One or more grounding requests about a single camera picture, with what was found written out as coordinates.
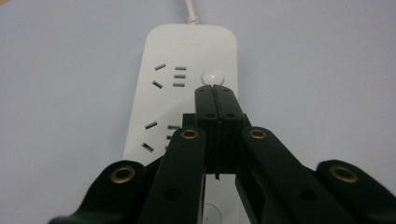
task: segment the white surface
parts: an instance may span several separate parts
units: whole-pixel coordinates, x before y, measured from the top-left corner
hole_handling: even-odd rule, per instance
[[[205,71],[225,71],[224,86],[237,94],[236,55],[235,36],[224,27],[165,24],[150,31],[123,158],[148,165],[165,153],[175,131],[168,127],[181,127],[183,113],[194,113],[194,92],[204,85]],[[230,188],[233,179],[207,178],[205,182],[205,202],[216,206],[223,214],[223,223],[228,224],[238,220],[239,197],[236,189]],[[204,211],[204,219],[214,220],[219,215],[212,209]]]
[[[396,193],[396,1],[206,0],[195,10],[236,35],[253,124],[310,168],[348,161]],[[186,18],[176,0],[0,6],[0,223],[78,208],[122,158],[147,34]]]

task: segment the electrical outlet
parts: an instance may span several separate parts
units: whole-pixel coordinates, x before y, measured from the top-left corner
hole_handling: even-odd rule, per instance
[[[236,39],[208,25],[169,24],[147,37],[134,95],[124,159],[148,165],[163,155],[184,113],[194,113],[194,91],[220,84],[237,95]],[[237,223],[231,175],[206,178],[204,223]]]

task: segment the black mechanical arm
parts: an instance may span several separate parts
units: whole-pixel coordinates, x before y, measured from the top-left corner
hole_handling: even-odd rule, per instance
[[[202,223],[206,174],[235,174],[254,224],[396,223],[396,198],[361,169],[325,161],[309,170],[215,85],[195,91],[195,114],[183,116],[163,157],[109,165],[77,212],[50,224]]]

